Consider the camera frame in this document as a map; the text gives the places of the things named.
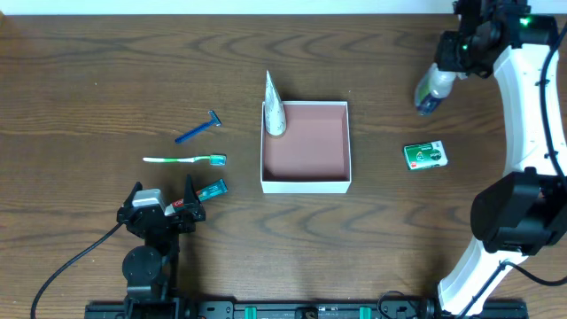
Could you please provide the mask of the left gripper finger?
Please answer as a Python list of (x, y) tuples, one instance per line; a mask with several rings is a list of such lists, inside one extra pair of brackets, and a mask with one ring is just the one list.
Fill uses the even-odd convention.
[(143, 185), (140, 182), (136, 182), (132, 191), (129, 193), (128, 197), (123, 202), (122, 206), (124, 208), (131, 208), (133, 206), (133, 200), (134, 200), (136, 193), (138, 191), (141, 191), (142, 189), (143, 189)]
[(199, 199), (193, 187), (191, 175), (186, 176), (185, 189), (183, 195), (183, 207), (190, 212), (199, 210)]

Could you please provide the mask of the Colgate toothpaste tube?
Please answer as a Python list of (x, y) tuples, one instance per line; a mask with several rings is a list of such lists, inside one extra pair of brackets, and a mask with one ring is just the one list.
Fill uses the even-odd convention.
[[(227, 185), (223, 179), (219, 179), (218, 181), (209, 184), (205, 188), (196, 191), (198, 195), (198, 199), (203, 202), (207, 201), (208, 199), (218, 197), (228, 191)], [(172, 204), (166, 207), (165, 215), (171, 215), (174, 213), (181, 212), (184, 207), (184, 199), (178, 199), (174, 201)]]

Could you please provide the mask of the green white toothbrush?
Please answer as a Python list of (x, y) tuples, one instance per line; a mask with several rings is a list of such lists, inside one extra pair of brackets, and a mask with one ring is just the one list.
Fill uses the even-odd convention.
[(211, 166), (225, 166), (227, 162), (227, 156), (223, 154), (210, 154), (189, 158), (144, 157), (143, 161), (149, 163), (196, 163), (199, 161), (207, 161)]

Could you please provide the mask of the clear pump spray bottle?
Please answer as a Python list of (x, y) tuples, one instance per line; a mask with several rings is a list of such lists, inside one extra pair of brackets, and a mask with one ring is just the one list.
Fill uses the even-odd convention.
[(450, 94), (455, 79), (455, 72), (441, 71), (438, 65), (433, 63), (416, 86), (417, 112), (422, 116), (433, 113)]

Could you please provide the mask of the blue disposable razor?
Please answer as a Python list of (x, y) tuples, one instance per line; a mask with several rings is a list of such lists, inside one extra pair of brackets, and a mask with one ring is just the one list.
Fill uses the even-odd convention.
[(180, 135), (175, 139), (176, 144), (181, 144), (186, 142), (187, 140), (193, 138), (194, 136), (200, 134), (201, 132), (209, 129), (210, 127), (220, 127), (221, 121), (214, 110), (209, 110), (208, 114), (210, 115), (210, 120), (200, 124), (199, 126), (185, 132), (184, 134)]

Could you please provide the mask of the green soap box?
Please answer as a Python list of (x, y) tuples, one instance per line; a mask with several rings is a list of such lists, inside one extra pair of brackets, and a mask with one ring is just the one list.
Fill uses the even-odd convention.
[(411, 171), (444, 167), (448, 164), (448, 157), (440, 140), (405, 145), (403, 155), (407, 167)]

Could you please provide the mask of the white cosmetic tube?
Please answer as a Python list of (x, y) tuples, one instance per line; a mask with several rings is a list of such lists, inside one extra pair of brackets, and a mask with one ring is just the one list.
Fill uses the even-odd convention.
[(271, 136), (282, 136), (287, 128), (284, 104), (269, 71), (266, 72), (264, 123)]

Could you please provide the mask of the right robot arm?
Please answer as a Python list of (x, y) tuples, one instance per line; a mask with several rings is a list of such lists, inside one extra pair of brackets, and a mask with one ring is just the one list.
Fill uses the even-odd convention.
[(491, 292), (566, 231), (566, 140), (557, 92), (559, 47), (566, 30), (526, 1), (454, 3), (460, 19), (440, 38), (439, 69), (494, 77), (504, 113), (502, 178), (470, 211), (472, 239), (437, 288), (437, 316), (480, 315)]

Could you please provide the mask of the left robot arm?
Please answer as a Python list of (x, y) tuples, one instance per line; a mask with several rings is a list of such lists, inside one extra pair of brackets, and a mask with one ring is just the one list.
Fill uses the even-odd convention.
[(117, 212), (117, 222), (144, 241), (122, 262), (127, 280), (126, 318), (195, 316), (194, 307), (176, 295), (179, 236), (195, 231), (196, 223), (205, 219), (206, 211), (190, 176), (179, 206), (166, 206), (161, 190), (145, 190), (142, 184), (135, 184)]

